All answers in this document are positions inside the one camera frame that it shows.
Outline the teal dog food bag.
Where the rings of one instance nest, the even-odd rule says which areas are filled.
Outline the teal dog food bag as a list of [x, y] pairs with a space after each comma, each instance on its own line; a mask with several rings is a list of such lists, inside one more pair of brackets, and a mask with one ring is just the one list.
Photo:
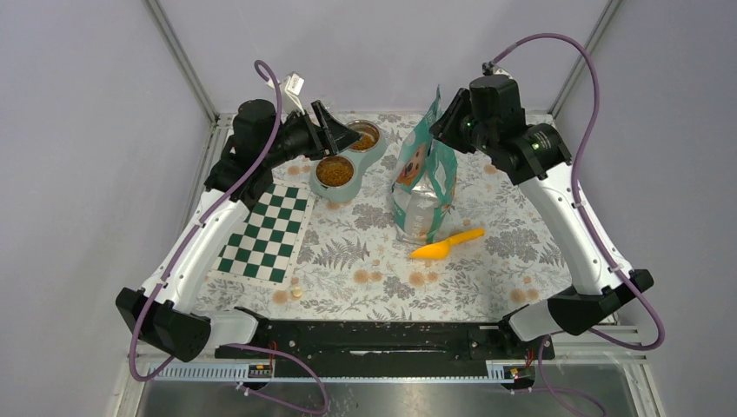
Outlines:
[[437, 89], [427, 112], [404, 138], [398, 155], [391, 195], [401, 242], [433, 242], [455, 197], [455, 151], [430, 132], [442, 117], [441, 100]]

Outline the yellow plastic scoop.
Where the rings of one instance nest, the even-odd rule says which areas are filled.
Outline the yellow plastic scoop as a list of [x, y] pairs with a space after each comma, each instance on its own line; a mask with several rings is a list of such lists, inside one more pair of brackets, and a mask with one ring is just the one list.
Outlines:
[[483, 228], [470, 229], [456, 235], [451, 235], [442, 241], [422, 246], [410, 253], [409, 257], [411, 259], [441, 260], [448, 256], [453, 247], [483, 237], [484, 235], [485, 230]]

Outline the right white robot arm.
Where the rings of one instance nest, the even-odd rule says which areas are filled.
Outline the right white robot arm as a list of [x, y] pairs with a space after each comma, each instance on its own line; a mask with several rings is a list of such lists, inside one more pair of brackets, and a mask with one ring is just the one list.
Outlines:
[[523, 356], [545, 334], [587, 332], [654, 285], [586, 211], [567, 145], [552, 125], [527, 123], [516, 80], [476, 78], [457, 91], [430, 132], [464, 154], [489, 156], [534, 205], [568, 266], [570, 287], [503, 318], [498, 344], [506, 356]]

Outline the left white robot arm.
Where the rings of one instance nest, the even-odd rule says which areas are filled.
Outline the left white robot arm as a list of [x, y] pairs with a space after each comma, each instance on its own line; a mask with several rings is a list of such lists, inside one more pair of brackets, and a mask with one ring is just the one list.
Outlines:
[[361, 136], [322, 105], [313, 115], [282, 118], [267, 100], [242, 103], [219, 161], [204, 182], [194, 214], [161, 265], [138, 289], [123, 288], [116, 308], [133, 335], [179, 361], [205, 348], [236, 343], [250, 357], [269, 348], [269, 334], [247, 313], [198, 313], [196, 297], [216, 258], [262, 195], [273, 169], [300, 156], [315, 161], [337, 156]]

